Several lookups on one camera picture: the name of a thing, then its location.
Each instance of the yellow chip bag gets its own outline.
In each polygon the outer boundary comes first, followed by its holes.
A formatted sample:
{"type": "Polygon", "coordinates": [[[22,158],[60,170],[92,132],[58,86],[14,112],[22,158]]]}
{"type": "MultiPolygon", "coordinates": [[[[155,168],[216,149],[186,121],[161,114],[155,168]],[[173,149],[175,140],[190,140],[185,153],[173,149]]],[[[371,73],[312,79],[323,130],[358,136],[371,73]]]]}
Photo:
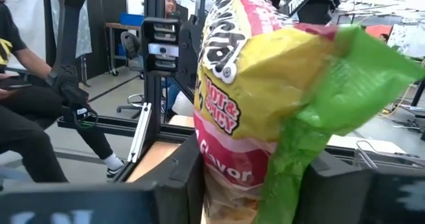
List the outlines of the yellow chip bag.
{"type": "Polygon", "coordinates": [[[279,123],[307,101],[334,34],[335,27],[294,25],[268,0],[214,0],[194,114],[211,223],[254,218],[279,123]]]}

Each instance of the hand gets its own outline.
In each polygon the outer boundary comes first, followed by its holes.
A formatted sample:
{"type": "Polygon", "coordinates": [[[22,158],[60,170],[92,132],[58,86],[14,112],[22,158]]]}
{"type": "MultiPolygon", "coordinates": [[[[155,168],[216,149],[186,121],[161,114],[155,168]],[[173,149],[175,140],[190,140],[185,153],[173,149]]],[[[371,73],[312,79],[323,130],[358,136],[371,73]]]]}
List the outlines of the hand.
{"type": "MultiPolygon", "coordinates": [[[[11,76],[10,74],[0,74],[0,80],[5,79],[5,78],[9,78],[10,76],[11,76]]],[[[15,91],[3,90],[3,89],[0,88],[0,100],[9,97],[14,92],[15,91]]]]}
{"type": "Polygon", "coordinates": [[[0,80],[11,77],[10,74],[0,74],[0,80]]]}
{"type": "Polygon", "coordinates": [[[15,92],[15,90],[2,90],[0,89],[0,100],[9,97],[15,92]]]}

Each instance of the black shirt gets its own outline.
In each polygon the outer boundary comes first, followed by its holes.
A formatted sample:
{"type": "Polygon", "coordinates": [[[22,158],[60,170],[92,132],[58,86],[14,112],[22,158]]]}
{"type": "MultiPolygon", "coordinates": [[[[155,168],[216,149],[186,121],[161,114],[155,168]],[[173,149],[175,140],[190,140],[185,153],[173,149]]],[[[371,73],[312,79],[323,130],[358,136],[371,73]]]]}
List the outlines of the black shirt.
{"type": "Polygon", "coordinates": [[[10,54],[26,49],[26,44],[19,35],[18,27],[13,22],[9,8],[0,3],[0,73],[5,72],[10,54]]]}

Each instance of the woman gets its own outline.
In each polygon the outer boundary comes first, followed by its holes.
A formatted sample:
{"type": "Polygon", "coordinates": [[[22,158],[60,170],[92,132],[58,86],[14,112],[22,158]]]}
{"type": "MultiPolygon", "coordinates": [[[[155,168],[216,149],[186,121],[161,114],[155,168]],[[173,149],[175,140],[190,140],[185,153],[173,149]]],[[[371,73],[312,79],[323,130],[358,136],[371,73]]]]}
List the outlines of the woman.
{"type": "MultiPolygon", "coordinates": [[[[176,0],[165,0],[165,18],[170,17],[173,13],[177,11],[177,2],[176,0]]],[[[173,111],[173,105],[177,98],[177,95],[180,92],[179,87],[175,84],[174,79],[168,78],[163,87],[168,87],[167,92],[167,102],[165,103],[165,117],[167,120],[170,120],[176,113],[173,111]]]]}
{"type": "Polygon", "coordinates": [[[176,0],[164,0],[165,7],[165,18],[168,18],[172,13],[177,10],[177,2],[176,0]]]}

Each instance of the wooden board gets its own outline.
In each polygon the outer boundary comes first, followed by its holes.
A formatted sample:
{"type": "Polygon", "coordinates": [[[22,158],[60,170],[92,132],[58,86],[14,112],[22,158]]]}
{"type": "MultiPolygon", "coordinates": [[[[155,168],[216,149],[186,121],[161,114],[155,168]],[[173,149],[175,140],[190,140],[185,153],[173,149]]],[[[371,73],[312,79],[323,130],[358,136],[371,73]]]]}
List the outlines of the wooden board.
{"type": "Polygon", "coordinates": [[[168,142],[155,142],[147,151],[143,159],[133,170],[133,173],[128,177],[126,182],[134,182],[154,167],[160,164],[165,158],[170,156],[180,144],[172,144],[168,142]]]}
{"type": "Polygon", "coordinates": [[[168,124],[177,125],[177,126],[185,126],[194,128],[195,124],[193,123],[193,117],[182,116],[182,115],[174,115],[168,124]]]}
{"type": "MultiPolygon", "coordinates": [[[[169,124],[192,128],[194,127],[192,117],[180,115],[172,117],[169,124]]],[[[143,159],[135,167],[133,173],[131,173],[126,182],[134,182],[141,176],[145,175],[147,172],[164,161],[165,158],[170,156],[179,146],[180,144],[173,144],[169,142],[155,142],[149,151],[147,151],[143,159]]]]}

